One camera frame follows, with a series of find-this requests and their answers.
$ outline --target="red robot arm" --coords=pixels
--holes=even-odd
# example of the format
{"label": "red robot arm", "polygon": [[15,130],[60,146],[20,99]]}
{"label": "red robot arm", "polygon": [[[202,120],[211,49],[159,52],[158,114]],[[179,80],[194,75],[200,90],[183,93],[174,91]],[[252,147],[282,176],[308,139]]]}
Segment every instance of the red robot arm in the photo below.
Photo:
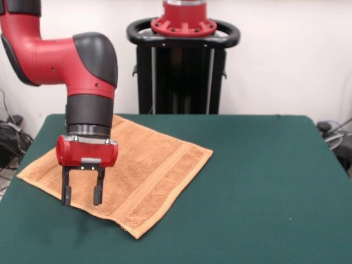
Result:
{"label": "red robot arm", "polygon": [[102,202],[105,167],[114,165],[118,145],[110,140],[117,58],[99,33],[43,40],[40,0],[0,0],[2,42],[18,78],[25,84],[66,84],[67,136],[60,136],[57,158],[63,166],[62,204],[70,204],[70,169],[99,172],[94,204]]}

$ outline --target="black cable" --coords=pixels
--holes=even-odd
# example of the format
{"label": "black cable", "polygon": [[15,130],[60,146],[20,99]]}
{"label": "black cable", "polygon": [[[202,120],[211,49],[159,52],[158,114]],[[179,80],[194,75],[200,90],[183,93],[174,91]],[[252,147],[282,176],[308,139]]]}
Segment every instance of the black cable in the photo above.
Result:
{"label": "black cable", "polygon": [[9,152],[11,152],[12,154],[14,154],[17,157],[21,157],[21,154],[16,153],[16,151],[14,151],[10,146],[8,146],[6,143],[0,142],[0,146],[5,147]]}
{"label": "black cable", "polygon": [[338,131],[340,128],[343,128],[345,125],[347,125],[348,123],[352,122],[352,117],[350,119],[348,119],[345,123],[341,124],[340,126],[338,126],[337,128],[331,130],[327,136],[331,136],[331,134],[335,133],[336,131]]}
{"label": "black cable", "polygon": [[1,88],[0,88],[0,92],[2,93],[2,101],[4,103],[4,108],[5,108],[6,112],[7,112],[7,115],[9,116],[10,119],[13,119],[12,116],[9,114],[8,109],[7,109],[5,93],[4,93],[4,91]]}
{"label": "black cable", "polygon": [[3,104],[7,115],[12,120],[12,122],[0,121],[0,169],[6,168],[14,171],[17,168],[12,168],[9,164],[15,158],[18,158],[17,164],[20,164],[26,151],[33,143],[33,138],[16,126],[14,118],[8,112],[5,93],[2,89],[0,89],[0,93],[3,95]]}
{"label": "black cable", "polygon": [[7,178],[7,177],[5,177],[5,176],[3,176],[3,175],[0,175],[0,178],[2,178],[2,179],[4,179],[4,180],[12,180],[12,179],[10,179],[10,178]]}
{"label": "black cable", "polygon": [[0,193],[1,193],[2,191],[5,191],[7,188],[9,188],[9,186],[6,186],[6,187],[4,187],[4,188],[1,188],[1,189],[0,189]]}

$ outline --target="table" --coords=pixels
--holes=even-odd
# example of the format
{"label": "table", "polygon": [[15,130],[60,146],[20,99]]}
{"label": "table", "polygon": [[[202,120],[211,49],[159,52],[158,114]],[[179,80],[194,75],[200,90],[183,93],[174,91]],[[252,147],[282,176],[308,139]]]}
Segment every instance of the table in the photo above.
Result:
{"label": "table", "polygon": [[[14,179],[0,202],[1,263],[350,263],[352,185],[302,116],[122,115],[214,150],[140,240]],[[53,148],[49,116],[20,169]]]}

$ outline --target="towel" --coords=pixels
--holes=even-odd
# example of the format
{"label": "towel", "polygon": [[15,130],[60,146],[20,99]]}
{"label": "towel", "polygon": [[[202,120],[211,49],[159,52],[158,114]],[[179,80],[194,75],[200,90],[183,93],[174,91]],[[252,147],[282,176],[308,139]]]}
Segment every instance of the towel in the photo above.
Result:
{"label": "towel", "polygon": [[[113,117],[111,138],[119,144],[119,156],[115,166],[106,169],[103,203],[93,205],[97,172],[71,170],[71,205],[116,222],[138,239],[167,213],[213,151],[117,115]],[[61,172],[52,149],[18,177],[61,199]]]}

